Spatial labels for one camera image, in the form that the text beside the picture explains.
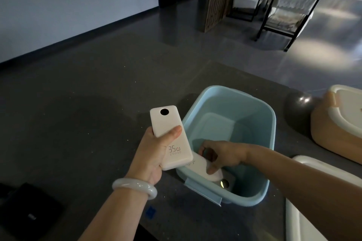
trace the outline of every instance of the white jade bangle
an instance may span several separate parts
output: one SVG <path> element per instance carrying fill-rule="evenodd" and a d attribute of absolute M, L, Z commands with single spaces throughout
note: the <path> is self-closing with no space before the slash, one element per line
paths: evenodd
<path fill-rule="evenodd" d="M 157 189 L 154 185 L 147 183 L 146 181 L 133 179 L 133 178 L 120 178 L 113 182 L 112 189 L 117 188 L 131 188 L 134 190 L 148 193 L 148 200 L 151 200 L 157 196 Z"/>

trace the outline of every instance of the orange storage box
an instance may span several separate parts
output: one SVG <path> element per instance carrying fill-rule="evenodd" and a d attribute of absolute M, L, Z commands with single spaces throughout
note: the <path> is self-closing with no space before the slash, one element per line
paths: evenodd
<path fill-rule="evenodd" d="M 320 146 L 362 164 L 362 90 L 329 88 L 312 111 L 311 133 Z"/>

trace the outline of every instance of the blue plastic bin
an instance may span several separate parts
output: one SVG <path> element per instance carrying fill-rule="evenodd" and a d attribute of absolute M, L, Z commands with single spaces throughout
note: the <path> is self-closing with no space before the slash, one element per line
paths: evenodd
<path fill-rule="evenodd" d="M 203 140 L 251 143 L 274 149 L 276 118 L 264 101 L 223 86 L 206 88 L 183 119 L 190 146 L 198 152 Z M 236 177 L 232 192 L 183 166 L 177 174 L 185 185 L 212 202 L 254 206 L 268 190 L 269 180 L 252 166 L 226 167 Z"/>

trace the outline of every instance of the wall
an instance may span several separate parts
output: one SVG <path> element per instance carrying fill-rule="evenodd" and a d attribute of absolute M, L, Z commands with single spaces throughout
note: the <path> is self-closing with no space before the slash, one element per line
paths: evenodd
<path fill-rule="evenodd" d="M 158 0 L 0 0 L 0 62 L 158 6 Z"/>

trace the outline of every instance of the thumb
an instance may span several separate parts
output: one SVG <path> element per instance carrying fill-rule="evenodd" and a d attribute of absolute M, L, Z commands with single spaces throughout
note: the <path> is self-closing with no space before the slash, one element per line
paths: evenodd
<path fill-rule="evenodd" d="M 217 158 L 214 162 L 211 163 L 210 167 L 206 170 L 208 175 L 212 175 L 221 169 L 223 165 L 221 164 L 220 158 Z"/>
<path fill-rule="evenodd" d="M 170 129 L 167 133 L 160 136 L 158 139 L 162 146 L 167 147 L 169 144 L 172 143 L 176 138 L 180 136 L 182 133 L 182 127 L 180 125 Z"/>

